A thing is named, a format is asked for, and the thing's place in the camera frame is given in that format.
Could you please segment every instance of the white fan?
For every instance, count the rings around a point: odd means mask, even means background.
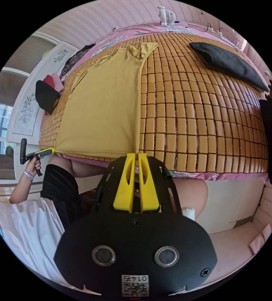
[[[165,9],[164,6],[158,6],[159,17],[161,19],[161,25],[167,26],[167,24],[174,24],[176,15],[174,12]]]

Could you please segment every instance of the black pillow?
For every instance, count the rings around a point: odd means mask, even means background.
[[[196,42],[189,45],[208,68],[235,76],[261,92],[269,91],[256,70],[238,55],[208,43]]]

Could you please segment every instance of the hand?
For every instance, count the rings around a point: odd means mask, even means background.
[[[41,169],[41,161],[33,157],[27,164],[25,170],[32,176],[36,175],[36,170]]]

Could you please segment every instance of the black shorts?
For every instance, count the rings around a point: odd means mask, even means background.
[[[57,165],[47,165],[41,197],[53,201],[65,230],[74,221],[87,214],[81,206],[75,178]]]

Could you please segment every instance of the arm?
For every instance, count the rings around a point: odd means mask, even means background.
[[[36,169],[41,169],[41,162],[37,160],[35,157],[31,159],[27,166],[26,171],[32,175],[36,175]],[[9,202],[11,204],[19,204],[27,200],[29,190],[32,184],[32,180],[28,178],[25,174],[22,174],[18,184],[16,185],[15,189],[11,193],[9,198]]]

